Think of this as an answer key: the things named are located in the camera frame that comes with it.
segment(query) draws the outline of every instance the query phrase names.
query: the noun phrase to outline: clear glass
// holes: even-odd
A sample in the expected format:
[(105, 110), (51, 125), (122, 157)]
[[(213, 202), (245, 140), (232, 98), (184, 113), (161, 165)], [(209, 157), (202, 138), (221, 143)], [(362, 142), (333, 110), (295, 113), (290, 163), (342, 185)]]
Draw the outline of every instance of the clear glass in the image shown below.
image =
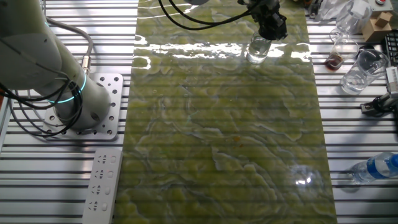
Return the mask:
[(265, 39), (258, 32), (255, 32), (248, 47), (247, 60), (253, 64), (262, 63), (267, 57), (271, 42), (271, 40)]
[(338, 39), (325, 61), (325, 66), (335, 71), (341, 67), (345, 60), (354, 58), (358, 54), (358, 50), (358, 44), (353, 39)]
[(368, 0), (350, 0), (337, 15), (337, 29), (332, 30), (330, 38), (335, 41), (346, 35), (360, 33), (371, 14), (372, 9)]
[(386, 75), (389, 66), (387, 56), (377, 50), (364, 50), (357, 61), (340, 80), (341, 88), (349, 94), (357, 95), (375, 79)]

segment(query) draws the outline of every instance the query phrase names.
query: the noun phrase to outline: blue light ring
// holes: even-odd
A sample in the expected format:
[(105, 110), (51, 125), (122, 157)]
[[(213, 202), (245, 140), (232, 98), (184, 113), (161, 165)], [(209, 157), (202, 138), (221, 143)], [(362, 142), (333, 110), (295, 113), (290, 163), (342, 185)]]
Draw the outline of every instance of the blue light ring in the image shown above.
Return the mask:
[[(86, 86), (86, 80), (87, 80), (87, 77), (86, 77), (86, 76), (87, 76), (87, 75), (86, 75), (86, 72), (85, 72), (85, 81), (83, 82), (83, 85), (81, 86), (81, 89), (79, 90), (80, 93), (83, 91), (83, 89), (84, 89), (85, 86)], [(58, 103), (65, 103), (65, 102), (68, 102), (68, 101), (73, 100), (73, 99), (74, 99), (74, 96), (71, 97), (71, 98), (69, 98), (69, 99), (67, 99), (67, 100), (59, 101)]]

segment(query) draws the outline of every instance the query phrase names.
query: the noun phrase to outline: brown liquid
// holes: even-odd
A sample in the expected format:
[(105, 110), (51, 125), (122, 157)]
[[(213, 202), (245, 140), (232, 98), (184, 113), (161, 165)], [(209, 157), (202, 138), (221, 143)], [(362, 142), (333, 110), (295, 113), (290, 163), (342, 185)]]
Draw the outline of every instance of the brown liquid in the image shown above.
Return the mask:
[(325, 66), (326, 68), (329, 68), (330, 70), (336, 71), (341, 67), (343, 64), (344, 60), (340, 55), (337, 54), (331, 54), (329, 55), (328, 59), (326, 59)]

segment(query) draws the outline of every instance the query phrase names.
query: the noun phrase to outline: black keyboard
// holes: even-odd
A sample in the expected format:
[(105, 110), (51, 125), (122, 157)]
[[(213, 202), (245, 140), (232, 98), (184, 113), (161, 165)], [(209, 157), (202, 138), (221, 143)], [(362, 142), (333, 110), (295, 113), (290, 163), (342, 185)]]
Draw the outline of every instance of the black keyboard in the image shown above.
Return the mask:
[(393, 30), (383, 40), (384, 53), (389, 57), (391, 65), (398, 66), (398, 30)]

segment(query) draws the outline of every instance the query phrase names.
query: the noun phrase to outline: small jar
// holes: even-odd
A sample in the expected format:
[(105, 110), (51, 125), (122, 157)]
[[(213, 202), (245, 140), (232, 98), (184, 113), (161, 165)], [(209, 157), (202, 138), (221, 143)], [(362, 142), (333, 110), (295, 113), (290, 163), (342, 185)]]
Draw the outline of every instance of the small jar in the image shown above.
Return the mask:
[(267, 57), (271, 42), (271, 40), (265, 39), (258, 32), (255, 32), (248, 47), (247, 60), (253, 64), (262, 63)]

